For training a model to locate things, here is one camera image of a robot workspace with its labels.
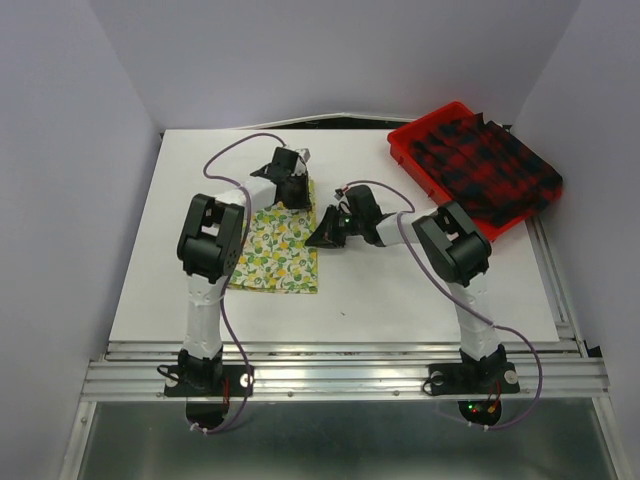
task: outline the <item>black mounting plate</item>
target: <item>black mounting plate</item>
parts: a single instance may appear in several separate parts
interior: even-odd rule
[[[489,395],[489,391],[495,390],[495,382],[500,383],[502,394],[519,393],[520,384],[508,383],[505,380],[505,373],[512,371],[515,373],[516,367],[513,363],[505,363],[497,375],[495,381],[478,385],[472,381],[473,369],[464,363],[433,363],[428,365],[429,380],[425,383],[425,393],[434,397],[438,395]]]
[[[251,371],[251,378],[254,378],[253,367],[249,367]],[[229,379],[230,397],[244,397],[247,388],[249,389],[249,395],[253,395],[253,382],[248,387],[243,387],[240,384],[240,379],[247,373],[246,365],[228,365],[225,364],[222,370],[222,378]],[[167,368],[167,373],[178,376],[179,368],[177,365],[171,365]],[[198,389],[194,388],[186,382],[180,382],[173,387],[169,387],[165,384],[164,396],[165,397],[220,397],[223,396],[223,383],[219,382],[214,388],[211,389]]]

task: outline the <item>white table surface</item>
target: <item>white table surface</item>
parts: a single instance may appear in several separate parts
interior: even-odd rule
[[[291,148],[309,148],[318,221],[334,189],[372,179],[400,189],[418,210],[434,206],[389,155],[384,130],[276,130]],[[191,197],[230,188],[202,176],[204,163],[248,130],[166,132],[116,313],[111,341],[182,341],[186,276],[176,257]],[[257,138],[218,159],[210,172],[244,181],[271,160],[277,142]],[[404,209],[401,199],[373,187],[383,212]],[[230,321],[244,341],[455,342],[453,305],[431,286],[404,245],[377,248],[349,238],[347,248],[319,251],[318,294],[229,291]],[[526,226],[493,244],[487,296],[496,322],[532,341],[558,334]],[[501,332],[504,340],[515,341]],[[223,332],[223,338],[229,336]]]

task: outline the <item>cable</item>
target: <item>cable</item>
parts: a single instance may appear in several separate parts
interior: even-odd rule
[[[215,160],[219,156],[220,156],[220,154],[217,153],[216,155],[214,155],[212,157],[212,160],[209,160],[209,162],[207,162],[207,163],[210,164],[213,160]],[[249,227],[251,226],[251,195],[249,194],[248,190],[242,186],[242,184],[240,182],[237,182],[236,180],[233,180],[232,178],[223,177],[221,175],[209,175],[209,176],[207,176],[207,178],[209,178],[210,180],[221,180],[223,182],[227,182],[227,183],[230,183],[230,184],[234,185],[235,187],[237,187],[244,194],[244,196],[246,198],[245,211],[247,213],[247,225],[245,226],[244,233],[242,235],[242,246],[240,248],[240,251],[242,251],[242,250],[244,250],[244,244],[247,241],[247,237],[249,236]],[[214,434],[223,433],[223,432],[229,430],[229,428],[231,428],[231,426],[238,420],[238,418],[242,414],[245,406],[247,405],[247,400],[249,399],[249,386],[251,385],[251,381],[252,381],[251,380],[251,376],[252,376],[251,375],[251,364],[249,363],[249,357],[247,356],[247,352],[245,352],[244,348],[242,347],[242,344],[240,343],[240,340],[238,340],[238,337],[236,336],[235,332],[233,331],[233,328],[231,328],[231,324],[229,323],[229,318],[227,317],[227,309],[226,309],[225,304],[224,304],[225,293],[227,291],[227,288],[229,287],[229,282],[230,281],[231,281],[231,275],[229,275],[227,277],[227,279],[225,280],[224,284],[222,285],[222,292],[221,292],[221,297],[222,298],[220,300],[220,313],[222,314],[222,320],[224,321],[224,325],[227,328],[227,331],[229,332],[229,335],[231,336],[231,339],[233,340],[233,343],[238,348],[238,351],[240,352],[240,355],[242,356],[242,360],[244,361],[245,367],[247,367],[247,382],[248,383],[247,383],[247,388],[245,389],[244,398],[242,399],[242,403],[240,404],[240,407],[236,411],[236,413],[233,416],[233,418],[231,420],[229,420],[228,422],[224,422],[222,425],[209,430],[209,429],[203,429],[200,426],[195,426],[194,424],[192,424],[191,422],[189,422],[187,420],[187,423],[189,423],[189,425],[191,426],[192,429],[194,429],[194,430],[196,430],[196,431],[198,431],[200,433],[203,433],[204,435],[214,435]]]
[[[227,407],[231,406],[231,400],[229,399],[231,395],[231,382],[229,381],[229,377],[224,379],[224,385],[222,390],[222,403]]]
[[[493,427],[487,427],[487,426],[482,426],[482,425],[478,425],[479,427],[485,428],[485,429],[489,429],[489,430],[504,430],[505,428],[509,428],[512,427],[514,425],[516,425],[517,423],[520,423],[522,420],[524,420],[525,418],[527,418],[531,412],[535,409],[535,407],[538,404],[538,401],[540,400],[540,395],[542,393],[542,383],[543,383],[543,372],[542,372],[542,361],[540,360],[540,355],[538,354],[538,351],[535,349],[535,347],[533,346],[533,344],[520,332],[518,332],[516,329],[511,328],[511,327],[504,327],[502,325],[496,325],[493,320],[487,318],[486,316],[484,316],[483,314],[481,314],[480,312],[476,312],[473,308],[469,307],[468,305],[465,305],[463,302],[461,302],[460,300],[458,300],[457,298],[455,298],[453,295],[451,295],[451,293],[445,288],[443,287],[440,282],[438,280],[436,280],[436,278],[431,274],[431,272],[429,271],[429,269],[427,269],[427,267],[424,265],[424,263],[422,262],[422,259],[418,256],[418,253],[416,252],[416,250],[413,248],[413,245],[411,245],[411,241],[409,240],[409,237],[407,236],[406,232],[404,231],[403,225],[402,225],[402,216],[406,213],[415,213],[416,208],[413,205],[413,203],[411,202],[411,200],[409,200],[409,198],[407,198],[404,194],[402,194],[401,192],[399,192],[398,190],[396,190],[395,188],[382,183],[382,182],[378,182],[376,180],[354,180],[352,182],[347,183],[347,186],[351,186],[351,185],[356,185],[356,184],[368,184],[368,185],[377,185],[379,187],[385,188],[390,192],[395,193],[398,197],[402,198],[407,205],[409,205],[409,207],[411,208],[411,211],[409,212],[399,212],[397,215],[397,223],[398,223],[398,230],[400,231],[400,236],[402,237],[402,240],[404,241],[405,245],[407,246],[407,248],[409,249],[409,252],[411,253],[411,256],[414,258],[414,260],[416,261],[416,263],[418,264],[418,266],[420,267],[420,269],[422,270],[422,272],[426,275],[426,277],[429,279],[429,281],[433,284],[434,287],[436,287],[436,289],[442,294],[444,295],[446,298],[448,298],[451,302],[453,302],[455,305],[457,305],[458,307],[462,308],[463,310],[465,310],[466,312],[470,313],[471,315],[473,315],[474,317],[476,317],[477,319],[479,319],[480,321],[486,323],[487,325],[489,325],[490,327],[495,328],[496,330],[502,330],[505,332],[510,332],[514,335],[516,335],[517,337],[519,337],[529,348],[529,350],[531,351],[533,358],[535,359],[536,365],[538,367],[538,387],[536,389],[536,393],[535,396],[533,397],[533,401],[531,402],[531,405],[529,405],[529,408],[519,417],[506,422],[504,424],[501,425],[494,425]]]
[[[496,397],[496,401],[491,405],[491,410],[489,413],[493,413],[495,409],[498,407],[498,403],[500,403],[500,396],[502,395],[502,390],[500,388],[500,382],[496,380],[496,386],[498,387],[498,396]]]
[[[173,375],[171,373],[169,373],[169,367],[171,365],[158,365],[158,367],[156,368],[156,371],[162,375],[164,378],[168,378],[169,380],[171,380],[172,382],[180,382],[180,378],[178,378],[177,375]]]
[[[489,387],[489,396],[484,401],[484,403],[489,403],[491,401],[491,397],[493,397],[493,385]]]
[[[202,174],[210,179],[210,180],[215,180],[214,176],[209,175],[207,173],[207,170],[209,169],[209,167],[211,166],[211,164],[213,162],[215,162],[218,158],[220,158],[222,155],[224,155],[225,153],[227,153],[229,150],[231,150],[234,147],[237,147],[238,145],[240,145],[241,143],[246,142],[247,140],[251,140],[252,138],[256,138],[256,137],[271,137],[271,138],[275,138],[276,140],[278,140],[282,146],[284,147],[286,145],[286,143],[284,142],[284,140],[282,140],[282,138],[280,138],[278,135],[276,135],[275,133],[268,133],[268,132],[257,132],[257,133],[252,133],[251,135],[247,135],[244,138],[241,138],[240,140],[233,142],[231,145],[227,145],[226,147],[224,147],[222,150],[220,150],[218,153],[216,153],[213,157],[211,157],[209,159],[209,161],[207,163],[204,164],[204,167],[202,168]]]
[[[222,150],[220,150],[218,153],[216,153],[213,157],[211,157],[207,163],[205,163],[204,167],[202,168],[202,175],[205,176],[205,178],[208,178],[209,180],[221,180],[223,182],[227,182],[230,183],[232,185],[234,185],[235,187],[237,187],[245,196],[246,198],[246,205],[245,205],[245,210],[247,213],[247,224],[245,226],[245,230],[244,230],[244,234],[242,235],[242,245],[240,248],[240,251],[244,250],[244,245],[247,241],[247,237],[249,236],[249,227],[251,225],[251,195],[249,194],[248,190],[246,188],[244,188],[242,186],[242,184],[236,180],[233,180],[232,178],[228,178],[228,177],[224,177],[222,175],[210,175],[207,170],[209,169],[209,167],[211,166],[211,164],[213,162],[215,162],[218,158],[220,158],[222,155],[224,155],[225,153],[227,153],[229,150],[231,150],[234,147],[237,147],[238,145],[240,145],[241,143],[246,142],[247,140],[251,140],[252,138],[256,138],[256,137],[271,137],[274,138],[276,140],[278,140],[280,142],[280,144],[284,147],[286,145],[285,141],[279,137],[278,135],[275,135],[273,133],[268,133],[268,132],[257,132],[257,133],[252,133],[251,135],[247,135],[244,138],[241,138],[240,140],[233,142],[230,145],[227,145],[225,148],[223,148]],[[245,393],[244,393],[244,398],[242,399],[242,403],[240,404],[240,407],[238,408],[238,411],[235,413],[235,415],[233,416],[233,418],[231,420],[229,420],[228,422],[225,422],[224,424],[220,425],[217,428],[214,429],[202,429],[199,426],[194,426],[193,424],[191,424],[190,422],[189,425],[191,426],[191,428],[193,428],[196,431],[199,431],[205,435],[213,435],[213,434],[218,434],[218,433],[223,433],[227,430],[229,430],[229,428],[231,428],[231,426],[238,420],[238,418],[240,417],[240,415],[242,414],[242,412],[244,411],[245,406],[247,405],[247,400],[249,399],[249,387],[251,385],[252,382],[252,375],[251,375],[251,364],[249,363],[249,357],[247,356],[247,352],[245,352],[244,348],[242,347],[242,344],[240,343],[240,340],[238,340],[238,337],[236,336],[235,332],[233,331],[233,328],[231,328],[231,324],[229,323],[229,317],[227,316],[227,309],[225,306],[225,293],[227,291],[227,288],[229,287],[229,282],[231,281],[231,276],[227,277],[227,279],[224,282],[224,285],[222,286],[222,292],[221,292],[221,299],[220,299],[220,313],[222,314],[222,320],[224,321],[224,325],[227,329],[227,331],[229,332],[229,336],[231,336],[231,339],[233,340],[233,343],[236,345],[236,347],[238,348],[238,351],[240,352],[240,355],[242,356],[242,360],[244,361],[245,366],[247,367],[247,388],[245,389]]]
[[[540,360],[540,355],[538,355],[538,351],[535,349],[533,344],[523,334],[521,334],[519,331],[517,331],[516,329],[511,328],[511,327],[504,327],[502,325],[496,325],[492,320],[490,320],[489,318],[487,318],[486,316],[484,316],[480,312],[476,312],[473,308],[469,307],[468,305],[465,305],[463,302],[461,302],[460,300],[455,298],[442,285],[440,285],[440,282],[438,282],[436,280],[436,278],[431,274],[431,272],[427,269],[425,264],[422,262],[422,259],[418,256],[418,253],[416,252],[415,248],[413,248],[413,245],[411,245],[411,241],[409,240],[409,237],[407,237],[407,234],[405,233],[404,228],[402,226],[401,219],[402,219],[402,215],[404,213],[407,213],[407,212],[399,212],[398,216],[397,216],[397,223],[398,223],[398,229],[400,230],[400,236],[402,237],[402,240],[404,241],[405,245],[409,249],[409,252],[411,253],[411,256],[414,258],[414,260],[416,261],[416,263],[418,264],[418,266],[420,267],[422,272],[427,276],[427,278],[433,284],[433,286],[436,287],[441,294],[443,294],[445,297],[447,297],[449,300],[451,300],[455,305],[457,305],[460,308],[462,308],[463,310],[467,311],[468,313],[470,313],[471,315],[476,317],[478,320],[481,320],[482,322],[486,323],[490,327],[495,328],[496,330],[502,330],[502,331],[505,331],[505,332],[510,332],[510,333],[516,335],[517,337],[519,337],[527,345],[527,347],[529,348],[529,350],[533,354],[533,358],[535,359],[536,365],[538,367],[538,388],[536,389],[535,396],[533,397],[533,401],[531,402],[531,405],[529,405],[529,408],[527,408],[527,410],[522,415],[520,415],[519,417],[517,417],[517,418],[515,418],[515,419],[513,419],[513,420],[511,420],[509,422],[503,423],[501,425],[494,425],[492,427],[486,427],[486,426],[482,426],[482,425],[478,425],[478,426],[486,428],[488,430],[504,430],[505,428],[509,428],[509,427],[512,427],[513,425],[516,425],[517,423],[520,423],[522,420],[527,418],[531,414],[531,412],[534,410],[534,408],[538,404],[538,401],[540,400],[540,395],[542,393],[542,382],[543,382],[544,375],[542,373],[542,362]]]

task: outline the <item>screw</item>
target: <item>screw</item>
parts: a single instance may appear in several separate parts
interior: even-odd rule
[[[513,370],[507,370],[504,372],[504,379],[509,385],[515,385],[518,383],[518,374]]]
[[[253,377],[249,378],[249,376],[245,373],[240,377],[240,386],[247,388],[249,386],[249,382],[253,383]]]
[[[436,387],[441,386],[444,383],[444,375],[442,375],[442,372],[431,373],[431,383]]]

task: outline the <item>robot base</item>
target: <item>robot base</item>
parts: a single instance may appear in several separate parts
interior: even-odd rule
[[[171,365],[167,368],[167,373],[175,376],[179,376],[178,365]],[[244,397],[247,389],[249,395],[253,395],[253,367],[250,367],[251,381],[247,381],[247,367],[245,365],[225,365],[223,369],[223,381],[209,389],[199,389],[189,385],[186,382],[178,382],[174,385],[169,385],[171,381],[165,383],[164,395],[165,397],[219,397],[224,396],[224,379],[229,379],[229,396],[230,397]]]
[[[422,389],[427,395],[489,395],[496,393],[496,382],[502,395],[519,393],[520,384],[513,363],[500,366],[491,379],[478,381],[477,370],[465,363],[434,363],[429,365],[429,379]]]

